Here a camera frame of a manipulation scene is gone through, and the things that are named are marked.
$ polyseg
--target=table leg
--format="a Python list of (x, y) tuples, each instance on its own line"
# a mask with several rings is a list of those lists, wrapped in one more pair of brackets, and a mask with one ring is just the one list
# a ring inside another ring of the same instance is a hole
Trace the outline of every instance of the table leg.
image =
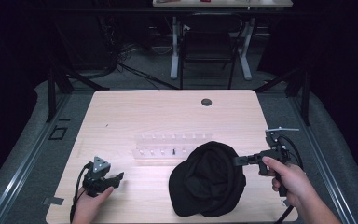
[(251, 69), (249, 68), (249, 64), (246, 59), (246, 52), (248, 51), (249, 43), (251, 42), (254, 27), (255, 18), (251, 18), (250, 21), (246, 22), (245, 30), (243, 32), (245, 35), (245, 41), (243, 43), (243, 48), (239, 50), (241, 66), (245, 80), (252, 80)]
[(172, 20), (172, 63), (171, 63), (171, 79), (178, 78), (178, 65), (179, 65), (179, 54), (178, 54), (178, 30), (176, 17)]

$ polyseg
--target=human hand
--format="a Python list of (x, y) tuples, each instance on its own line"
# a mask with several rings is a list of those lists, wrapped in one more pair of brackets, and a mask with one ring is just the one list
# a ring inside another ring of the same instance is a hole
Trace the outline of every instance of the human hand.
[(87, 191), (82, 187), (78, 191), (76, 204), (76, 210), (74, 215), (74, 224), (86, 224), (91, 223), (94, 218), (97, 217), (98, 211), (103, 204), (103, 202), (109, 197), (113, 192), (113, 187), (109, 187), (103, 193), (93, 198), (87, 195)]
[(282, 183), (273, 178), (272, 188), (278, 191), (281, 184), (284, 184), (287, 188), (287, 201), (292, 206), (300, 206), (303, 200), (307, 200), (309, 197), (318, 197), (312, 184), (299, 166), (290, 163), (283, 164), (270, 157), (263, 157), (262, 160), (269, 167), (268, 176), (275, 176), (275, 172), (281, 175)]

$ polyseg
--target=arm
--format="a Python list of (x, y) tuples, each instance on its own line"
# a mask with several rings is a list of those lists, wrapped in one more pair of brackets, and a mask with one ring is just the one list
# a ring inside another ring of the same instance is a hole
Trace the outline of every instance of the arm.
[[(287, 200), (297, 209), (305, 223), (340, 223), (331, 210), (319, 197), (302, 169), (293, 164), (284, 165), (270, 157), (263, 157), (270, 168), (269, 175), (277, 172), (287, 188)], [(278, 191), (281, 183), (272, 179), (272, 188)]]
[(80, 197), (77, 201), (73, 224), (88, 224), (91, 223), (98, 215), (98, 210), (100, 209), (103, 202), (109, 197), (113, 192), (113, 187), (109, 187), (102, 194), (93, 198), (84, 192), (85, 189), (81, 188), (79, 190)]

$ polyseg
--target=black cap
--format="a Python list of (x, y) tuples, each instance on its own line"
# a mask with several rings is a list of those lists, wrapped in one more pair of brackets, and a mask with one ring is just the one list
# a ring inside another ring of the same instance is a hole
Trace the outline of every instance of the black cap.
[(235, 150), (222, 143), (197, 147), (170, 176), (173, 209), (180, 217), (201, 213), (219, 217), (237, 205), (246, 185), (241, 166), (234, 166)]

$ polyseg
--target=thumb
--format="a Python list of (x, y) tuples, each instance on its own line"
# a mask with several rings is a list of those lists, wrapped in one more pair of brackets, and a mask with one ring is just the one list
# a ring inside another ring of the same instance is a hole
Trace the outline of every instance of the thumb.
[(98, 195), (98, 201), (103, 203), (113, 192), (113, 187), (107, 188), (102, 194)]
[(287, 166), (280, 161), (277, 161), (267, 156), (263, 157), (262, 160), (264, 164), (266, 164), (269, 168), (273, 169), (275, 172), (278, 172), (280, 175), (285, 175), (285, 173), (287, 172)]

